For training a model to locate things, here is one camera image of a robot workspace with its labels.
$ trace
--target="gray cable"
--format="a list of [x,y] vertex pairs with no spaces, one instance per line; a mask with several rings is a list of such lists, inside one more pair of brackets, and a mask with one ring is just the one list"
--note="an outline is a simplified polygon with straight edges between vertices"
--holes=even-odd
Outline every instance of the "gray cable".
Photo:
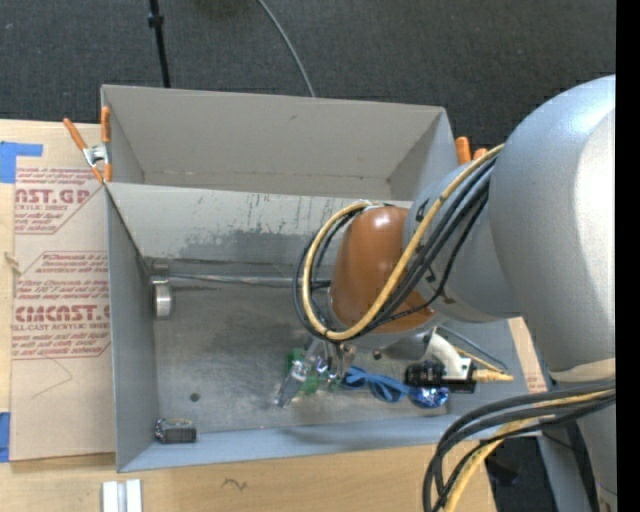
[[300,70],[300,73],[302,74],[302,78],[304,78],[304,81],[307,84],[307,89],[309,89],[309,95],[312,98],[315,98],[316,93],[314,92],[313,87],[311,86],[311,82],[309,81],[309,77],[307,76],[307,73],[304,70],[304,66],[302,65],[302,62],[300,61],[300,58],[298,57],[298,54],[296,53],[296,50],[294,49],[293,45],[291,44],[291,41],[289,41],[289,38],[287,37],[287,34],[283,30],[283,28],[280,26],[280,23],[278,23],[278,20],[276,19],[274,14],[271,12],[269,7],[267,7],[267,4],[265,4],[263,0],[258,0],[258,3],[262,6],[262,8],[264,9],[264,12],[267,13],[267,16],[269,16],[269,18],[271,18],[271,21],[273,22],[273,24],[278,29],[278,32],[280,32],[280,35],[282,36],[282,39],[284,39],[284,42],[286,43],[287,47],[289,48],[289,51],[291,52],[291,55],[293,56],[293,59],[296,61],[296,65],[298,66],[298,69]]

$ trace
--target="black floor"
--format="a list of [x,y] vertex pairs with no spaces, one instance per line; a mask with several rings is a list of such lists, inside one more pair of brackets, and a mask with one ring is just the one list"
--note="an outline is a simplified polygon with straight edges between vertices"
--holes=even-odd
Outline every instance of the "black floor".
[[[144,0],[0,0],[0,117],[95,122],[101,84],[162,87],[149,11]],[[160,11],[173,87],[444,106],[473,147],[616,72],[613,0],[172,0]],[[536,450],[501,448],[534,462],[496,483],[500,511],[554,512]]]

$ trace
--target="blue object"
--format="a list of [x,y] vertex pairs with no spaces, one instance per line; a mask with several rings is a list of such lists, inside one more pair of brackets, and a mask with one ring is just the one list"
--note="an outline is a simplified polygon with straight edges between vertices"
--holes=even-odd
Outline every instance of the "blue object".
[[16,161],[19,156],[42,156],[42,144],[19,144],[0,141],[0,183],[16,182]]
[[0,412],[0,462],[9,462],[9,413]]
[[405,396],[418,407],[433,409],[440,407],[449,397],[447,388],[415,388],[387,375],[371,374],[358,366],[352,366],[342,379],[345,389],[360,389],[369,385],[371,392],[383,402],[399,402]]

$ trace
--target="yellow cable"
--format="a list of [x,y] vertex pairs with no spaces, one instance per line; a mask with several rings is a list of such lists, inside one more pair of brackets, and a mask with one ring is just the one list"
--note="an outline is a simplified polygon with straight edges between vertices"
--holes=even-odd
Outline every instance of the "yellow cable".
[[[509,432],[513,432],[514,430],[518,430],[520,427],[524,426],[528,421],[531,420],[518,420],[512,421],[510,423],[505,423],[497,432],[496,435],[508,434]],[[451,487],[451,492],[449,493],[449,499],[444,506],[444,512],[453,512],[460,501],[460,497],[462,496],[462,492],[465,487],[471,480],[471,477],[476,469],[482,464],[482,462],[491,454],[493,451],[502,443],[502,439],[499,441],[494,441],[492,443],[487,444],[480,448],[476,453],[474,453],[469,460],[465,463],[464,467],[460,471],[458,478],[453,483]]]
[[345,213],[348,213],[356,209],[362,209],[363,208],[362,203],[356,203],[355,205],[344,208],[337,214],[333,215],[331,219],[329,219],[329,221],[327,221],[327,223],[318,232],[318,235],[316,235],[315,239],[311,244],[311,247],[309,248],[309,252],[307,253],[307,256],[304,262],[304,271],[302,274],[302,303],[303,303],[304,311],[307,315],[307,318],[309,319],[309,323],[313,326],[313,328],[317,332],[324,335],[330,340],[344,341],[349,338],[352,338],[353,336],[356,336],[367,325],[369,325],[369,323],[373,320],[375,315],[380,311],[384,303],[387,301],[387,299],[389,298],[389,296],[391,295],[395,287],[398,285],[398,281],[400,280],[402,272],[404,272],[407,264],[409,263],[409,260],[411,259],[411,256],[413,256],[413,253],[415,252],[416,248],[420,244],[420,241],[422,239],[422,236],[424,235],[424,232],[427,230],[427,228],[431,224],[431,221],[436,216],[438,211],[440,211],[442,204],[462,184],[462,182],[464,182],[464,180],[469,177],[471,173],[473,173],[486,161],[492,159],[497,153],[500,152],[500,150],[502,150],[503,147],[504,147],[504,144],[496,146],[490,151],[487,151],[487,153],[481,156],[478,160],[474,160],[473,163],[471,163],[460,174],[458,174],[458,176],[456,176],[454,180],[444,189],[442,194],[440,194],[440,197],[438,197],[438,199],[434,201],[431,208],[429,209],[425,217],[422,219],[422,221],[418,225],[416,232],[414,233],[413,237],[409,241],[409,244],[405,248],[404,252],[402,253],[402,256],[400,257],[400,259],[398,260],[398,263],[393,269],[391,276],[385,283],[384,287],[382,288],[382,291],[380,292],[380,294],[378,295],[378,297],[376,298],[372,306],[356,324],[354,324],[353,326],[351,326],[350,328],[344,331],[330,330],[320,320],[318,320],[315,313],[313,312],[313,307],[311,304],[311,286],[310,286],[309,280],[311,276],[311,267],[315,259],[315,253],[318,250],[318,247],[320,246],[320,242],[323,240],[323,238],[325,237],[325,235],[327,234],[331,226],[335,224]]
[[[544,402],[540,402],[539,404],[536,404],[536,406],[539,407],[541,405],[549,406],[549,405],[558,405],[558,404],[566,404],[566,403],[573,403],[573,402],[585,402],[593,399],[594,397],[603,395],[605,393],[610,393],[610,391],[606,391],[606,390],[596,391],[594,393],[589,393],[586,395],[570,396],[566,398],[556,398],[554,400],[546,400]],[[543,417],[535,418],[535,421],[540,421],[540,419],[542,418]],[[509,423],[505,423],[502,427],[500,427],[500,429],[496,432],[495,435],[499,436],[502,434],[508,434],[509,432],[518,430],[520,427],[524,426],[527,422],[531,422],[531,421],[533,421],[533,419],[528,418],[524,420],[516,420]],[[444,512],[453,512],[455,510],[455,507],[458,501],[460,500],[462,492],[464,491],[465,487],[469,483],[469,480],[471,479],[471,476],[473,475],[474,471],[478,469],[478,467],[484,461],[484,459],[486,459],[491,453],[493,453],[493,451],[500,445],[500,443],[502,443],[502,441],[503,439],[500,439],[498,441],[493,441],[492,443],[489,443],[486,446],[483,446],[469,458],[469,460],[465,463],[464,467],[460,471],[458,478],[456,479],[456,481],[453,483],[453,486],[451,487],[451,492],[449,493],[449,499],[447,500],[447,503],[443,509]]]

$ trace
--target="wire bundle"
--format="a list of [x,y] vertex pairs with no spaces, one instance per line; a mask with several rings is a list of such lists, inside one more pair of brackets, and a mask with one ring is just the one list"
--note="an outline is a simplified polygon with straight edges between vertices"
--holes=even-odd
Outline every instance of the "wire bundle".
[[[340,343],[365,335],[380,325],[429,307],[444,291],[455,258],[488,200],[490,174],[496,155],[502,147],[502,145],[495,147],[465,167],[431,203],[371,308],[355,325],[343,331],[337,330],[330,323],[329,315],[322,311],[313,298],[314,274],[320,268],[329,243],[336,233],[367,208],[383,206],[384,203],[360,201],[334,214],[313,236],[296,266],[293,300],[302,325],[316,337]],[[454,193],[456,193],[455,196],[447,202]],[[431,198],[421,205],[421,208],[425,208],[430,200]],[[433,219],[445,204],[446,210],[441,219],[424,241],[427,228],[431,226]],[[460,226],[464,227],[451,250],[440,283],[432,297],[422,305],[394,314]]]
[[[480,407],[452,423],[440,438],[423,482],[425,512],[451,512],[474,470],[505,439],[565,426],[588,414],[613,405],[615,381],[509,398]],[[445,455],[458,443],[484,430],[500,427],[469,451],[444,480]],[[435,485],[437,499],[432,503]]]

